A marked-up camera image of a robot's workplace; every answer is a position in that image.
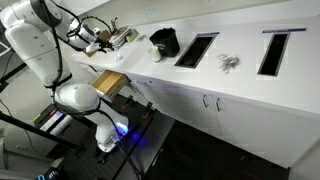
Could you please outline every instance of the black bin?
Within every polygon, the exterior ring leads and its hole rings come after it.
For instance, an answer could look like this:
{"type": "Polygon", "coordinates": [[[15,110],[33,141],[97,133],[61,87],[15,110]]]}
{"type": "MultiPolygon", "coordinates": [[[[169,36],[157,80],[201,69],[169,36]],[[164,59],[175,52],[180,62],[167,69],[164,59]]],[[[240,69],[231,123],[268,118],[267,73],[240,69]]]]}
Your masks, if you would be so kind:
{"type": "Polygon", "coordinates": [[[175,57],[180,50],[176,31],[172,28],[164,28],[155,32],[150,37],[150,41],[154,46],[157,46],[159,48],[161,56],[175,57]]]}

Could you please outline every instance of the black cable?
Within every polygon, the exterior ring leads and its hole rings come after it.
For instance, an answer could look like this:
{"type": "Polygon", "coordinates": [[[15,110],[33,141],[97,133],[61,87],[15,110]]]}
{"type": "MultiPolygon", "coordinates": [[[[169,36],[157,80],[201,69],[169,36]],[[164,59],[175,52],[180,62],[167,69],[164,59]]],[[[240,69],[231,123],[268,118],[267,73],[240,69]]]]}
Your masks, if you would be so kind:
{"type": "Polygon", "coordinates": [[[83,23],[83,21],[86,20],[86,19],[95,19],[95,20],[101,22],[102,24],[104,24],[105,26],[108,27],[108,29],[109,29],[109,31],[110,31],[110,34],[113,35],[110,26],[109,26],[106,22],[104,22],[102,19],[99,19],[98,17],[95,17],[95,16],[87,16],[87,17],[81,19],[81,23],[80,23],[79,25],[81,25],[81,24],[83,23]]]}
{"type": "MultiPolygon", "coordinates": [[[[61,76],[62,76],[62,71],[63,71],[61,48],[60,48],[59,40],[58,40],[58,37],[57,37],[57,33],[56,33],[56,31],[55,31],[55,27],[53,26],[51,17],[50,17],[50,15],[49,15],[49,13],[48,13],[48,12],[49,12],[48,7],[47,7],[47,5],[45,4],[44,0],[40,0],[40,2],[42,3],[42,7],[44,8],[45,13],[46,13],[46,16],[47,16],[47,18],[48,18],[48,20],[49,20],[49,22],[50,22],[50,26],[51,26],[51,29],[52,29],[53,37],[54,37],[54,40],[55,40],[55,43],[56,43],[56,46],[57,46],[56,48],[57,48],[57,50],[58,50],[58,55],[59,55],[59,70],[58,70],[59,74],[58,74],[58,76],[56,77],[56,79],[53,81],[53,84],[54,84],[55,87],[52,89],[52,91],[53,91],[53,93],[52,93],[52,99],[53,99],[53,104],[54,104],[54,106],[57,108],[57,110],[60,110],[60,109],[58,108],[58,106],[56,105],[56,102],[55,102],[55,93],[56,93],[57,83],[59,82],[59,80],[60,80],[60,78],[61,78],[61,76]]],[[[93,17],[93,16],[88,16],[87,18],[82,19],[81,22],[80,22],[80,24],[79,24],[79,26],[81,26],[82,22],[83,22],[85,19],[89,19],[89,18],[94,18],[94,19],[102,22],[103,24],[105,24],[105,25],[109,28],[110,33],[112,33],[112,32],[111,32],[111,28],[110,28],[110,26],[109,26],[107,23],[105,23],[103,20],[101,20],[101,19],[99,19],[99,18],[97,18],[97,17],[93,17]]],[[[141,173],[141,172],[138,170],[138,168],[135,166],[135,164],[133,163],[133,161],[132,161],[131,158],[129,157],[128,153],[126,152],[126,149],[123,148],[124,145],[122,144],[122,140],[121,140],[121,139],[122,139],[122,138],[121,138],[122,136],[121,136],[121,134],[120,134],[120,132],[119,132],[116,124],[113,122],[112,118],[111,118],[107,113],[105,113],[105,112],[103,112],[103,111],[101,111],[101,110],[97,110],[96,112],[100,112],[101,114],[105,115],[105,116],[111,121],[111,123],[113,124],[113,126],[114,126],[114,128],[115,128],[115,130],[116,130],[116,132],[117,132],[118,138],[119,138],[119,141],[118,141],[119,144],[116,143],[116,145],[117,145],[117,146],[120,148],[120,150],[124,153],[124,155],[125,155],[126,159],[128,160],[129,164],[132,166],[132,168],[133,168],[133,170],[134,170],[134,173],[135,173],[136,176],[137,176],[137,179],[140,179],[140,178],[139,178],[139,175],[142,176],[143,173],[141,173]]],[[[81,115],[83,115],[83,114],[85,114],[85,113],[90,113],[90,114],[92,114],[92,113],[94,113],[94,112],[93,112],[93,111],[87,111],[87,112],[73,113],[73,114],[81,114],[81,115]]]]}
{"type": "Polygon", "coordinates": [[[51,2],[53,2],[53,4],[55,4],[58,8],[60,8],[60,9],[64,10],[65,12],[71,14],[71,15],[78,21],[78,23],[79,23],[79,25],[78,25],[75,29],[73,29],[73,30],[71,30],[71,31],[69,31],[69,32],[67,33],[67,37],[70,37],[69,34],[71,34],[71,33],[74,33],[73,35],[78,34],[78,32],[79,32],[79,30],[80,30],[80,27],[81,27],[81,23],[80,23],[79,17],[78,17],[77,15],[75,15],[73,12],[69,11],[68,9],[66,9],[66,8],[58,5],[58,4],[55,3],[53,0],[51,0],[51,2]]]}
{"type": "MultiPolygon", "coordinates": [[[[11,114],[10,109],[8,108],[8,106],[6,106],[1,99],[0,99],[0,102],[1,102],[1,104],[7,109],[9,115],[10,115],[11,117],[13,117],[12,114],[11,114]]],[[[36,148],[33,146],[33,143],[32,143],[32,140],[31,140],[31,138],[30,138],[30,136],[29,136],[28,131],[26,131],[25,129],[24,129],[24,131],[26,132],[26,134],[27,134],[27,136],[28,136],[29,144],[30,144],[31,148],[33,149],[33,151],[40,157],[40,159],[41,159],[45,164],[47,164],[47,165],[50,167],[50,165],[42,158],[42,156],[40,155],[40,153],[39,153],[39,152],[36,150],[36,148]]]]}
{"type": "Polygon", "coordinates": [[[5,67],[5,69],[4,69],[4,72],[3,72],[3,74],[2,74],[1,79],[6,75],[6,72],[7,72],[7,70],[8,70],[8,65],[9,65],[9,62],[10,62],[13,54],[14,54],[14,52],[12,52],[12,54],[10,55],[10,57],[9,57],[9,59],[8,59],[8,61],[7,61],[7,64],[6,64],[6,67],[5,67]]]}
{"type": "Polygon", "coordinates": [[[32,140],[31,140],[31,138],[30,138],[30,135],[29,135],[28,131],[27,131],[27,130],[24,130],[24,131],[26,132],[26,134],[27,134],[27,136],[28,136],[29,144],[30,144],[31,148],[33,149],[33,151],[40,157],[40,159],[41,159],[44,163],[46,163],[46,164],[48,165],[48,167],[50,167],[50,164],[48,164],[48,162],[43,159],[42,155],[41,155],[41,154],[36,150],[36,148],[33,146],[33,143],[32,143],[32,140]]]}
{"type": "Polygon", "coordinates": [[[113,124],[117,134],[118,134],[118,138],[119,138],[119,141],[116,142],[115,144],[118,146],[118,148],[120,149],[120,151],[125,155],[127,161],[129,162],[129,164],[131,165],[133,171],[134,171],[134,174],[136,175],[137,179],[139,180],[140,179],[140,176],[143,176],[143,173],[136,167],[136,165],[134,164],[134,162],[131,160],[128,152],[126,151],[125,148],[123,148],[123,144],[122,144],[122,139],[124,139],[124,137],[120,134],[116,124],[114,123],[114,121],[112,120],[112,118],[107,114],[105,113],[104,111],[101,111],[101,110],[98,110],[97,112],[105,115],[110,121],[111,123],[113,124]]]}
{"type": "Polygon", "coordinates": [[[10,112],[10,109],[8,108],[8,106],[6,106],[6,105],[2,102],[1,99],[0,99],[0,102],[1,102],[1,104],[7,109],[9,115],[10,115],[11,117],[13,117],[12,114],[11,114],[11,112],[10,112]]]}

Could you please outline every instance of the white countertop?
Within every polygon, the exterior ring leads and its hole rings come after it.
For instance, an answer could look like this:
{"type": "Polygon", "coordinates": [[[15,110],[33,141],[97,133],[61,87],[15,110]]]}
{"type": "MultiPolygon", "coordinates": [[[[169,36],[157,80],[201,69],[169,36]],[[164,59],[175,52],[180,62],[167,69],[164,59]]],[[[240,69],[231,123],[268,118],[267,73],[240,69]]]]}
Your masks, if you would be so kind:
{"type": "Polygon", "coordinates": [[[180,52],[175,58],[152,62],[147,54],[149,38],[125,44],[119,51],[96,53],[88,58],[74,53],[81,63],[98,65],[109,70],[131,73],[207,90],[217,95],[265,102],[320,115],[320,17],[278,20],[250,24],[212,26],[181,31],[177,27],[180,52]],[[307,28],[307,32],[291,33],[278,77],[257,75],[272,34],[263,30],[307,28]],[[196,69],[174,64],[200,32],[220,32],[196,69]],[[119,62],[116,55],[122,55],[119,62]],[[220,54],[238,56],[241,65],[225,75],[219,68],[220,54]]]}

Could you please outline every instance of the white wall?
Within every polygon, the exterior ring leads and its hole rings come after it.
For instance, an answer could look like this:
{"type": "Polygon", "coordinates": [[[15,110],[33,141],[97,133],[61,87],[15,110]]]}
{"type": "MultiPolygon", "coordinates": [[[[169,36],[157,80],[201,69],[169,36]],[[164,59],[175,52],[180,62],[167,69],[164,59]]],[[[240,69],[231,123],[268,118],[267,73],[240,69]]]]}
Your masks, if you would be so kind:
{"type": "Polygon", "coordinates": [[[206,3],[207,0],[111,0],[87,14],[98,16],[108,23],[118,17],[121,25],[140,25],[281,1],[213,0],[214,3],[210,5],[206,3]],[[146,8],[151,9],[152,16],[146,8]]]}

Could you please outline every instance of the black frame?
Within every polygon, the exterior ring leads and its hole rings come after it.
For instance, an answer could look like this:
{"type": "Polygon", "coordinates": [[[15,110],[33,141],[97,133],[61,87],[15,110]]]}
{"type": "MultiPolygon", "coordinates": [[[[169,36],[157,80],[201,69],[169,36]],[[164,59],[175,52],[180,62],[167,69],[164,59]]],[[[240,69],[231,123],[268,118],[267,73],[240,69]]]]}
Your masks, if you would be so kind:
{"type": "Polygon", "coordinates": [[[209,49],[209,47],[211,46],[212,42],[216,39],[217,35],[219,33],[206,33],[206,34],[197,34],[197,36],[192,40],[192,42],[190,43],[190,45],[188,46],[188,48],[184,51],[184,53],[181,55],[181,57],[179,58],[179,60],[176,62],[176,64],[174,66],[178,66],[178,67],[186,67],[186,68],[197,68],[198,64],[200,63],[200,61],[202,60],[202,57],[206,54],[207,50],[209,49]],[[206,49],[203,51],[203,53],[201,54],[201,56],[198,58],[198,61],[196,62],[196,64],[194,66],[187,66],[187,65],[181,65],[179,64],[180,61],[182,61],[184,55],[189,51],[190,47],[193,45],[193,43],[199,38],[199,37],[212,37],[211,41],[209,42],[209,44],[207,45],[206,49]]]}
{"type": "Polygon", "coordinates": [[[263,58],[263,61],[262,61],[261,65],[260,65],[260,68],[259,68],[259,71],[258,71],[258,75],[272,76],[272,77],[277,77],[277,76],[278,76],[279,69],[280,69],[280,66],[281,66],[281,64],[282,64],[283,56],[284,56],[284,53],[286,52],[286,48],[287,48],[287,44],[288,44],[289,38],[290,38],[290,32],[287,32],[287,33],[274,33],[274,34],[272,35],[272,38],[271,38],[271,40],[270,40],[270,42],[269,42],[268,49],[267,49],[267,51],[266,51],[266,53],[265,53],[265,55],[264,55],[264,58],[263,58]],[[265,61],[266,61],[267,56],[268,56],[268,53],[269,53],[270,47],[271,47],[271,45],[272,45],[272,42],[273,42],[273,40],[274,40],[274,37],[275,37],[276,35],[279,35],[279,34],[286,34],[286,35],[287,35],[287,38],[286,38],[286,41],[285,41],[285,43],[284,43],[284,45],[283,45],[283,50],[282,50],[281,56],[280,56],[280,58],[279,58],[279,63],[278,63],[278,66],[277,66],[277,68],[276,68],[276,72],[275,72],[274,75],[271,75],[271,74],[262,74],[262,73],[261,73],[261,70],[262,70],[262,67],[263,67],[263,65],[264,65],[264,63],[265,63],[265,61]]]}
{"type": "Polygon", "coordinates": [[[23,121],[15,119],[15,118],[13,118],[11,116],[8,116],[8,115],[2,113],[1,111],[0,111],[0,120],[2,120],[4,122],[7,122],[9,124],[12,124],[14,126],[20,127],[20,128],[22,128],[22,129],[24,129],[26,131],[33,132],[33,133],[35,133],[35,134],[37,134],[39,136],[45,137],[45,138],[50,139],[52,141],[55,141],[57,143],[63,144],[66,147],[69,147],[69,148],[72,148],[72,149],[77,149],[78,148],[78,145],[76,145],[76,144],[73,144],[73,143],[71,143],[69,141],[66,141],[64,139],[58,138],[58,137],[56,137],[56,136],[54,136],[54,135],[52,135],[50,133],[42,131],[42,130],[34,127],[34,126],[31,126],[30,124],[27,124],[27,123],[25,123],[23,121]]]}

